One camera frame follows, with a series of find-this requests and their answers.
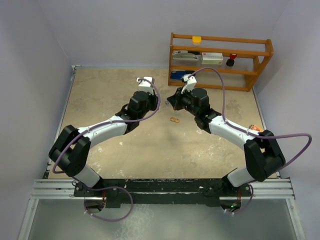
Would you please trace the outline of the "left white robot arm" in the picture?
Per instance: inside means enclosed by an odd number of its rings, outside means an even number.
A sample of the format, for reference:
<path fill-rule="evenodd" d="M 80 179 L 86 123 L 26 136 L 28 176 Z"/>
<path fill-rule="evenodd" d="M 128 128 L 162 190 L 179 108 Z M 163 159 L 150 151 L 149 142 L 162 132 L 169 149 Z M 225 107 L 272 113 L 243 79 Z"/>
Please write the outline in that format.
<path fill-rule="evenodd" d="M 132 132 L 146 119 L 148 112 L 155 114 L 159 106 L 160 100 L 155 93 L 136 91 L 129 103 L 110 119 L 88 127 L 64 127 L 48 156 L 55 167 L 82 182 L 91 196 L 98 196 L 103 191 L 102 178 L 87 164 L 90 149 L 113 137 Z"/>

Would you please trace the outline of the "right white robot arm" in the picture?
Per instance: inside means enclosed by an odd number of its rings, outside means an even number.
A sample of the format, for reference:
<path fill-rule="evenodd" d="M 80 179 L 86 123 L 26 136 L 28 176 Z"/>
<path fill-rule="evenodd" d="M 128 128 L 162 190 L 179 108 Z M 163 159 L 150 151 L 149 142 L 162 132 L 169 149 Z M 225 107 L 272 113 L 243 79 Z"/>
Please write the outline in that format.
<path fill-rule="evenodd" d="M 226 139 L 244 151 L 245 167 L 237 168 L 224 177 L 222 190 L 228 196 L 235 195 L 240 186 L 252 181 L 263 182 L 286 163 L 285 157 L 273 133 L 247 129 L 238 124 L 228 125 L 228 120 L 210 106 L 207 91 L 195 88 L 182 91 L 179 87 L 175 94 L 167 98 L 174 110 L 186 110 L 194 116 L 197 126 L 209 134 Z"/>

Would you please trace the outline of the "orange S carabiner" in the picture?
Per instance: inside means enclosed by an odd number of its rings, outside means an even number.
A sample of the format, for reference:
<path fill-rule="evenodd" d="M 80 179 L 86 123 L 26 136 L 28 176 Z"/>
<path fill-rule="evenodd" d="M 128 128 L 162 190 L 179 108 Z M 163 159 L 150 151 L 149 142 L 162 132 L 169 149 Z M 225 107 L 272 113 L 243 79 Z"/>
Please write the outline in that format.
<path fill-rule="evenodd" d="M 170 121 L 174 122 L 174 123 L 179 123 L 180 122 L 180 120 L 178 118 L 175 118 L 175 117 L 171 117 Z"/>

